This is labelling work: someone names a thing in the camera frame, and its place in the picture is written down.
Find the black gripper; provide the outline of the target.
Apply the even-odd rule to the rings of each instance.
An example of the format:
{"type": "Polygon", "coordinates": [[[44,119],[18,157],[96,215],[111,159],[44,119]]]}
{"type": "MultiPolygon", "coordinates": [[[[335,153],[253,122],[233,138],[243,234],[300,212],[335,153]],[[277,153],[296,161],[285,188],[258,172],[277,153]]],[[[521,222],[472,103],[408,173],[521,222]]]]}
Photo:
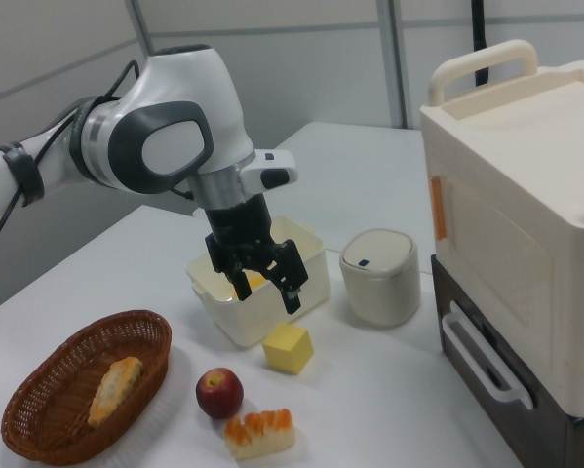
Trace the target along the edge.
{"type": "Polygon", "coordinates": [[[271,237],[271,216],[262,194],[222,210],[206,211],[212,233],[206,245],[217,273],[227,274],[240,301],[252,289],[244,269],[272,274],[288,315],[301,306],[299,293],[308,280],[299,250],[292,239],[276,244],[271,237]]]}

